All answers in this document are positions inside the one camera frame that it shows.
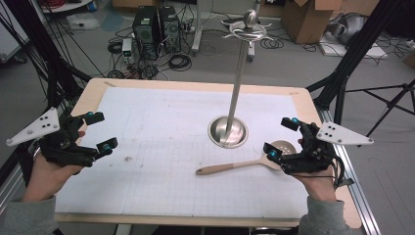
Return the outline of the black tripod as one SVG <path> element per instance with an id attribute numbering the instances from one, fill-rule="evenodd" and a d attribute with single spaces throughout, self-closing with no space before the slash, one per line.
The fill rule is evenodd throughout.
<path id="1" fill-rule="evenodd" d="M 378 94 L 375 94 L 375 91 L 377 90 L 389 90 L 389 89 L 399 89 L 399 92 L 390 100 L 383 98 Z M 352 89 L 352 90 L 346 91 L 346 93 L 353 93 L 353 92 L 364 92 L 368 94 L 369 96 L 383 102 L 386 105 L 385 111 L 381 114 L 379 119 L 375 122 L 373 127 L 366 134 L 367 137 L 371 136 L 371 134 L 379 127 L 379 125 L 384 121 L 384 119 L 393 109 L 398 109 L 400 111 L 403 111 L 415 117 L 415 78 L 409 83 L 402 83 L 398 85 L 389 85 L 389 86 L 370 87 L 370 88 L 361 88 L 361 89 Z M 411 98 L 411 104 L 412 104 L 411 110 L 399 105 L 399 102 L 402 100 L 402 98 L 406 94 L 409 94 Z"/>

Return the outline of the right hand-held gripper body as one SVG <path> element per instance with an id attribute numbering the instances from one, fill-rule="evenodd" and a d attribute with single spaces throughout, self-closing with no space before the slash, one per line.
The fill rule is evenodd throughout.
<path id="1" fill-rule="evenodd" d="M 300 122 L 300 153 L 283 155 L 281 168 L 287 174 L 312 173 L 325 170 L 338 156 L 334 153 L 333 144 L 371 145 L 372 138 L 361 135 L 331 121 L 324 121 L 320 127 L 314 122 Z"/>

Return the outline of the person's right hand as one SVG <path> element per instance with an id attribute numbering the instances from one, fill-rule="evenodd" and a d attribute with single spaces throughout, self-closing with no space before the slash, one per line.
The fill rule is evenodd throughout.
<path id="1" fill-rule="evenodd" d="M 295 173 L 294 178 L 303 184 L 312 199 L 324 202 L 337 201 L 336 190 L 333 185 L 334 173 L 330 166 L 318 172 Z"/>

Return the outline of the aluminium frame rail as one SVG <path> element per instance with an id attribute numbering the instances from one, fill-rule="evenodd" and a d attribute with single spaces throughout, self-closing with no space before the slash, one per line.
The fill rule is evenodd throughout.
<path id="1" fill-rule="evenodd" d="M 355 173 L 349 155 L 346 151 L 346 147 L 340 144 L 334 145 L 335 152 L 342 158 L 345 164 L 345 176 L 347 179 L 352 179 L 353 184 L 348 185 L 348 192 L 353 200 L 354 207 L 359 216 L 361 222 L 360 228 L 366 235 L 382 235 L 379 225 L 376 221 L 374 214 L 369 206 L 369 203 L 365 197 L 362 186 Z"/>

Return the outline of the black computer tower green label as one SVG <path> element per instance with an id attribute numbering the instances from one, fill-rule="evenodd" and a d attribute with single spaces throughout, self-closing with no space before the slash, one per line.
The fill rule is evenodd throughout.
<path id="1" fill-rule="evenodd" d="M 141 55 L 148 60 L 158 58 L 161 30 L 156 6 L 140 6 L 132 25 Z"/>

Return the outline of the person's left hand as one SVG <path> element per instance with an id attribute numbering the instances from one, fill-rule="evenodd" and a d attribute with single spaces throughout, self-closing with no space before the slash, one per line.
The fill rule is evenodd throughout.
<path id="1" fill-rule="evenodd" d="M 22 202 L 34 203 L 52 198 L 73 175 L 82 170 L 83 167 L 79 165 L 59 166 L 49 163 L 41 152 L 37 152 Z"/>

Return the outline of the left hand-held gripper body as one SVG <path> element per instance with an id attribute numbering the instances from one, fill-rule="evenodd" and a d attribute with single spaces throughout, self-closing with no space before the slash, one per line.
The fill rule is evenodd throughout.
<path id="1" fill-rule="evenodd" d="M 90 167 L 97 160 L 98 151 L 76 143 L 80 138 L 78 130 L 86 124 L 85 117 L 88 113 L 77 117 L 59 117 L 58 110 L 52 107 L 14 137 L 7 139 L 6 145 L 11 147 L 37 140 L 42 155 L 48 162 L 61 166 Z"/>

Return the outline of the low cardboard box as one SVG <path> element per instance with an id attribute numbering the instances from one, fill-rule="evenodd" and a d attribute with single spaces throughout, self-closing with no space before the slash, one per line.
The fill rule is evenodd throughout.
<path id="1" fill-rule="evenodd" d="M 138 8 L 140 6 L 158 6 L 159 0 L 112 0 L 113 6 L 118 8 Z"/>

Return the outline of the white round table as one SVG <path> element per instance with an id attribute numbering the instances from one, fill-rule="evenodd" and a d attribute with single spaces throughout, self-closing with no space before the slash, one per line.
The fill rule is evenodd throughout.
<path id="1" fill-rule="evenodd" d="M 44 13 L 61 13 L 61 12 L 79 9 L 81 7 L 86 7 L 89 3 L 93 1 L 94 0 L 80 0 L 78 3 L 70 3 L 66 1 L 62 6 L 59 6 L 59 7 L 42 6 L 41 10 Z"/>

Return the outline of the white flat board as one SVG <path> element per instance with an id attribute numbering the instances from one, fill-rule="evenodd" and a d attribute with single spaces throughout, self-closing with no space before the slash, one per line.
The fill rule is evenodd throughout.
<path id="1" fill-rule="evenodd" d="M 349 51 L 351 51 L 352 54 L 365 53 L 365 59 L 385 60 L 388 57 L 387 53 L 377 43 L 373 43 L 371 46 L 367 47 L 358 45 L 356 49 L 352 49 L 351 47 L 346 48 L 344 44 L 330 33 L 324 34 L 318 45 L 322 54 L 330 57 L 343 57 Z"/>

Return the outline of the grey bag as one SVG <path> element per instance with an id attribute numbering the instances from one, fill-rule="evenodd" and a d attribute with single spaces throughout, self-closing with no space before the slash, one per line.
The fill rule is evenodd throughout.
<path id="1" fill-rule="evenodd" d="M 340 13 L 329 20 L 325 31 L 342 44 L 348 44 L 353 36 L 365 25 L 367 18 L 357 13 Z"/>

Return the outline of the metal utensil stand with hooks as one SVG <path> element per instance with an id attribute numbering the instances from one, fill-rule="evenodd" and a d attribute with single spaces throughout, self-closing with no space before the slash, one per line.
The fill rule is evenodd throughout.
<path id="1" fill-rule="evenodd" d="M 215 145 L 234 149 L 241 147 L 249 136 L 247 125 L 235 117 L 248 52 L 257 41 L 269 39 L 269 36 L 265 25 L 258 23 L 257 11 L 250 9 L 244 13 L 241 21 L 229 25 L 228 37 L 235 37 L 241 41 L 229 113 L 212 120 L 208 125 L 207 134 Z"/>

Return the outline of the large cardboard box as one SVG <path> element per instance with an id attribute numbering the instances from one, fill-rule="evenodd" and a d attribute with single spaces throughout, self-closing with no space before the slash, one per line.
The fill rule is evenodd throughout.
<path id="1" fill-rule="evenodd" d="M 318 43 L 329 19 L 337 14 L 369 16 L 380 0 L 286 0 L 281 26 L 299 44 Z"/>

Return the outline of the small white power supply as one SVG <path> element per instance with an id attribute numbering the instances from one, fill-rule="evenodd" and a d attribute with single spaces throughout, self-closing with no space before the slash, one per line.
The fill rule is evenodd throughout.
<path id="1" fill-rule="evenodd" d="M 122 52 L 123 59 L 127 64 L 134 63 L 133 44 L 132 44 L 131 38 L 124 38 L 122 40 L 121 52 Z"/>

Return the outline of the white sheet on floor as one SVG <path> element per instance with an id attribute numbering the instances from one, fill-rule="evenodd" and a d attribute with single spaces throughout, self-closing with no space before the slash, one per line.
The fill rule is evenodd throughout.
<path id="1" fill-rule="evenodd" d="M 100 26 L 99 21 L 90 13 L 67 16 L 67 21 L 71 29 L 91 30 Z"/>

